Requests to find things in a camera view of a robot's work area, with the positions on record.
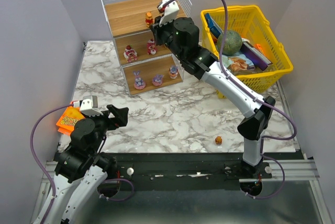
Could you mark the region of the small orange bear toy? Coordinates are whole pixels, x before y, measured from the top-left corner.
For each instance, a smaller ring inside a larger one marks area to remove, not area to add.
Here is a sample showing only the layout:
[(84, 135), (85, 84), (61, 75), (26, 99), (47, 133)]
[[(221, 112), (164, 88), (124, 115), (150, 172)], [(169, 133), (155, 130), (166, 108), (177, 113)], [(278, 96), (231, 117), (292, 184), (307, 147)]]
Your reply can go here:
[(152, 16), (151, 12), (146, 13), (145, 22), (146, 22), (146, 26), (148, 28), (153, 24), (154, 19), (153, 19), (153, 16)]

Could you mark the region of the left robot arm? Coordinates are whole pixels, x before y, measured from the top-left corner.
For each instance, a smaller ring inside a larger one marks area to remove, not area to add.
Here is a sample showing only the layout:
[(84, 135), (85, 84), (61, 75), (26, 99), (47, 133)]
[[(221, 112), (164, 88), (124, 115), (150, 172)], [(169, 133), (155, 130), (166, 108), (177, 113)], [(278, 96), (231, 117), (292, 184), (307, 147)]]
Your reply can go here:
[(30, 134), (33, 158), (51, 186), (35, 223), (73, 223), (76, 214), (101, 184), (122, 181), (116, 158), (101, 152), (100, 146), (106, 140), (107, 132), (127, 125), (129, 109), (107, 105), (107, 109), (101, 111), (88, 99), (61, 108), (65, 116), (72, 109), (81, 118), (73, 126), (69, 146), (57, 158), (54, 176), (36, 155), (33, 145), (36, 126)]

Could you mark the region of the purple bunny orange cup toy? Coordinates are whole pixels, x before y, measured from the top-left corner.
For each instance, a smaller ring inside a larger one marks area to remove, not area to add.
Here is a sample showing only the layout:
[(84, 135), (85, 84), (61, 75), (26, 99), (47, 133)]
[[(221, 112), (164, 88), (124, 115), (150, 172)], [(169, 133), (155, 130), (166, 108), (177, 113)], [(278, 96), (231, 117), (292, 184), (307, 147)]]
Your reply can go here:
[(169, 76), (171, 79), (176, 79), (178, 77), (178, 68), (176, 65), (172, 65), (169, 68)]

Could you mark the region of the orange duck toy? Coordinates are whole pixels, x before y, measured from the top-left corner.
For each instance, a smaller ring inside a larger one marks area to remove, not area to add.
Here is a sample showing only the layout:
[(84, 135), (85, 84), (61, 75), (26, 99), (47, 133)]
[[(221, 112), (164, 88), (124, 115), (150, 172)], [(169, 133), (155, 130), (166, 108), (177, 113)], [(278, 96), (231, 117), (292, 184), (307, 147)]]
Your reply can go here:
[(215, 144), (216, 145), (221, 145), (222, 144), (222, 137), (221, 136), (217, 136), (215, 138)]

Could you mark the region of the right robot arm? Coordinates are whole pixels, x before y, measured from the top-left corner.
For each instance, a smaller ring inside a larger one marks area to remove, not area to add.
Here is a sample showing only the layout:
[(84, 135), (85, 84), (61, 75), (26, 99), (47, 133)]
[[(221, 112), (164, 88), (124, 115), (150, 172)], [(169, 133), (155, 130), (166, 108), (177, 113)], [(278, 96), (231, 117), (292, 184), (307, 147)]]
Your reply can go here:
[(252, 91), (228, 71), (223, 71), (218, 58), (200, 46), (199, 28), (188, 17), (180, 17), (160, 24), (158, 16), (150, 29), (157, 45), (167, 47), (179, 60), (182, 68), (228, 98), (244, 116), (238, 132), (244, 138), (243, 162), (256, 167), (260, 164), (261, 137), (268, 127), (275, 99), (265, 98)]

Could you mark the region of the pink bear toy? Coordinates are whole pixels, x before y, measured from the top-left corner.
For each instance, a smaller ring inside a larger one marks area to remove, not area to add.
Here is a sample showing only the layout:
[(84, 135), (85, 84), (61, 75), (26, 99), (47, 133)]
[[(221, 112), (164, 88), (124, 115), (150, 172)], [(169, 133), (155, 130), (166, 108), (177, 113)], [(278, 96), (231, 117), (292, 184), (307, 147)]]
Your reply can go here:
[(155, 55), (157, 53), (156, 45), (155, 45), (155, 40), (150, 39), (147, 41), (147, 54), (148, 55)]

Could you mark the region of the red white cake toy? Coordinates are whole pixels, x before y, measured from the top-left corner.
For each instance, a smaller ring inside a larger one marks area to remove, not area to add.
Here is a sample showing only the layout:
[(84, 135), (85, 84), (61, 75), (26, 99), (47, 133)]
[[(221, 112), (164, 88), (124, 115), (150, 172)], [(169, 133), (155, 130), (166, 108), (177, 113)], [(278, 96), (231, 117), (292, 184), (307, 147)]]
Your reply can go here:
[(138, 60), (138, 54), (131, 45), (127, 45), (124, 51), (124, 57), (128, 63)]

